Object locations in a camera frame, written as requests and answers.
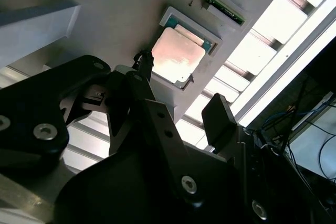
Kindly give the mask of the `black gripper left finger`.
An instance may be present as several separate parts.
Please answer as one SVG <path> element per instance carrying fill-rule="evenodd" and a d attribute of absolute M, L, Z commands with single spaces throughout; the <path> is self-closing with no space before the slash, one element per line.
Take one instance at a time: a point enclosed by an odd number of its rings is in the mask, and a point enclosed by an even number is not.
<path fill-rule="evenodd" d="M 67 127 L 93 111 L 107 115 L 109 157 L 145 150 L 162 168 L 173 196 L 203 203 L 195 170 L 167 107 L 150 87 L 151 52 L 126 73 L 85 55 L 1 90 L 1 170 L 21 176 L 52 170 L 69 143 Z"/>

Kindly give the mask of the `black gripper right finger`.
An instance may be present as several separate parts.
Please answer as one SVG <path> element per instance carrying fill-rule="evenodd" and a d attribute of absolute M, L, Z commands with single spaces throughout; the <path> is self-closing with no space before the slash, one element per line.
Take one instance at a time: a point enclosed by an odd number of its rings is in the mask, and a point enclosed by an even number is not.
<path fill-rule="evenodd" d="M 230 185 L 249 223 L 322 223 L 323 206 L 277 147 L 238 125 L 224 96 L 202 110 L 206 137 L 233 172 Z"/>

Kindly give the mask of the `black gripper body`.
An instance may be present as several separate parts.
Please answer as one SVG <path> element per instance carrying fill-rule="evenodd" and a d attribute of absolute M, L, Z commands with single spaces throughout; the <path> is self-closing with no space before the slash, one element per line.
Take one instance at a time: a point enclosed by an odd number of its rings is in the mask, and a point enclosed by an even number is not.
<path fill-rule="evenodd" d="M 214 154 L 186 150 L 203 198 L 199 208 L 175 198 L 152 154 L 134 149 L 73 177 L 56 200 L 54 223 L 249 223 L 233 168 Z"/>

